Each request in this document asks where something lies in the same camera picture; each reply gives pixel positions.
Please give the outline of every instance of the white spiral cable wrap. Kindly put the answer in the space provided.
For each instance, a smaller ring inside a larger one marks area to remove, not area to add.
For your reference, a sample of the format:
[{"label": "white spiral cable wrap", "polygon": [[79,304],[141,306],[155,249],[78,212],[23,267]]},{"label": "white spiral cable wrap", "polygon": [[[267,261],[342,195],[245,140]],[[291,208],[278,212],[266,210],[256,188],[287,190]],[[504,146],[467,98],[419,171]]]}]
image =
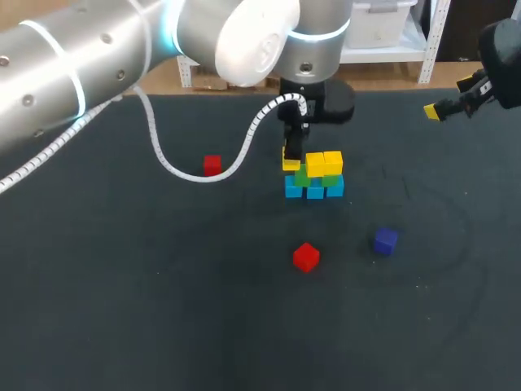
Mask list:
[{"label": "white spiral cable wrap", "polygon": [[304,98],[304,96],[300,94],[285,94],[277,97],[276,99],[266,104],[253,119],[246,133],[246,138],[244,139],[243,146],[241,147],[239,155],[235,159],[234,163],[222,174],[218,174],[213,177],[197,177],[195,175],[183,173],[182,171],[176,169],[167,161],[166,157],[164,157],[163,151],[161,150],[160,141],[157,136],[154,109],[152,108],[151,102],[148,96],[142,91],[141,88],[134,87],[134,91],[136,91],[136,94],[138,94],[139,98],[142,100],[143,106],[145,108],[148,120],[148,127],[150,129],[152,146],[154,147],[154,152],[157,156],[157,159],[160,161],[163,167],[165,167],[170,173],[174,174],[175,176],[181,179],[197,183],[219,182],[233,175],[235,171],[237,171],[237,169],[240,167],[240,165],[244,162],[244,158],[246,157],[247,152],[250,149],[253,136],[255,135],[255,132],[259,127],[259,124],[262,122],[262,120],[265,119],[269,112],[271,112],[278,105],[289,101],[296,101],[299,104],[300,115],[305,116],[308,113],[308,104],[306,103],[306,99]]},{"label": "white spiral cable wrap", "polygon": [[96,108],[88,111],[82,118],[74,122],[74,124],[65,130],[49,147],[38,153],[30,161],[22,165],[19,169],[10,175],[7,175],[0,181],[0,194],[12,188],[16,183],[27,178],[37,168],[41,167],[48,161],[63,145],[68,143],[71,138],[76,136],[80,130],[85,128],[100,112],[102,112],[112,101],[100,104]]},{"label": "white spiral cable wrap", "polygon": [[[246,138],[244,139],[243,146],[239,152],[239,155],[235,159],[234,163],[222,174],[213,176],[213,177],[197,177],[195,175],[190,175],[183,173],[182,171],[173,167],[164,157],[163,151],[161,150],[160,141],[157,136],[157,128],[155,127],[155,115],[154,109],[151,105],[151,102],[148,96],[142,91],[142,89],[138,86],[134,87],[134,90],[138,94],[139,98],[142,100],[143,107],[145,108],[145,113],[147,114],[148,126],[150,130],[150,136],[152,141],[152,146],[154,147],[155,155],[160,163],[172,174],[176,175],[181,179],[185,179],[191,182],[198,183],[211,183],[211,182],[219,182],[224,179],[229,178],[231,175],[235,173],[240,167],[240,165],[244,162],[244,159],[247,155],[248,150],[252,144],[253,136],[262,120],[282,103],[295,101],[299,105],[300,114],[305,116],[308,113],[308,105],[306,103],[306,99],[304,96],[300,94],[285,94],[277,97],[276,99],[270,101],[266,104],[255,116],[250,127],[246,133]],[[33,173],[36,169],[41,167],[44,163],[46,163],[61,147],[63,147],[66,143],[68,143],[74,136],[76,136],[82,129],[84,129],[100,112],[102,112],[107,106],[113,102],[121,100],[121,96],[115,97],[111,101],[107,101],[106,103],[100,104],[96,108],[88,111],[82,118],[78,119],[74,124],[65,130],[55,141],[53,141],[49,147],[45,148],[38,155],[28,161],[26,164],[22,165],[19,169],[14,171],[12,174],[7,175],[2,181],[0,181],[0,194],[4,191],[9,190],[15,184],[19,183],[23,179],[27,178],[31,173]]]}]

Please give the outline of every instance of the white plastic container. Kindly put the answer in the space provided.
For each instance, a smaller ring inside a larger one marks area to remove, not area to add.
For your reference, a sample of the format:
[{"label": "white plastic container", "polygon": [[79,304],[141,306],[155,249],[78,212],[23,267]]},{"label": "white plastic container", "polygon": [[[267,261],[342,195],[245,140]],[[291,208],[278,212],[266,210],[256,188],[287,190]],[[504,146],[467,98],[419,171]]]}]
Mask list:
[{"label": "white plastic container", "polygon": [[398,46],[410,8],[418,0],[365,0],[352,4],[346,43],[353,49]]}]

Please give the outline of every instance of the blue cube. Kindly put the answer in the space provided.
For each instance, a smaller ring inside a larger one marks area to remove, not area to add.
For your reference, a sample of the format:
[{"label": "blue cube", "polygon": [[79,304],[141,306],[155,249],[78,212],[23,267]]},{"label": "blue cube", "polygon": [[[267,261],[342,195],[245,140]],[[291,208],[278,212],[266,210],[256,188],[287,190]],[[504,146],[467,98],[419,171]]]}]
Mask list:
[{"label": "blue cube", "polygon": [[374,237],[374,251],[383,255],[392,255],[397,241],[398,232],[388,228],[380,228],[376,231]]},{"label": "blue cube", "polygon": [[303,188],[295,185],[295,176],[288,175],[284,180],[286,182],[286,198],[302,198]]},{"label": "blue cube", "polygon": [[322,178],[313,178],[311,185],[308,187],[308,200],[323,200],[324,187],[322,186]]},{"label": "blue cube", "polygon": [[339,181],[336,185],[328,187],[326,190],[327,198],[343,197],[344,196],[344,176],[340,175]]}]

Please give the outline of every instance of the wooden floor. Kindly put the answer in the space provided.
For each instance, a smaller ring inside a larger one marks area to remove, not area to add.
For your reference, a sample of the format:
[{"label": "wooden floor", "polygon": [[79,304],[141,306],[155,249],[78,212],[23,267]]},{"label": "wooden floor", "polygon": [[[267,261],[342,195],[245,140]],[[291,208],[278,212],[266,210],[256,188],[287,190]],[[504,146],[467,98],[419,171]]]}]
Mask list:
[{"label": "wooden floor", "polygon": [[[479,68],[481,68],[480,63],[438,63],[428,85],[418,84],[420,63],[346,64],[340,67],[336,77],[347,81],[355,90],[455,88],[457,80],[472,74]],[[183,89],[175,60],[168,61],[152,71],[141,85],[148,94],[223,94],[223,92]],[[243,91],[245,94],[251,92],[251,90]]]}]

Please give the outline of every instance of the green cube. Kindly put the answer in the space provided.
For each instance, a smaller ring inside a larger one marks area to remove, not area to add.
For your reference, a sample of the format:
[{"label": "green cube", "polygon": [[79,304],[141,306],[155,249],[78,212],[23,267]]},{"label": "green cube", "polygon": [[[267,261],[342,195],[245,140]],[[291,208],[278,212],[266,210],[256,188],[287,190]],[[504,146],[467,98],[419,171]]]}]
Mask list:
[{"label": "green cube", "polygon": [[333,187],[339,184],[339,175],[331,175],[322,178],[322,187]]},{"label": "green cube", "polygon": [[300,165],[300,169],[295,172],[295,186],[309,187],[311,185],[311,178],[308,178],[306,172],[306,165]]}]

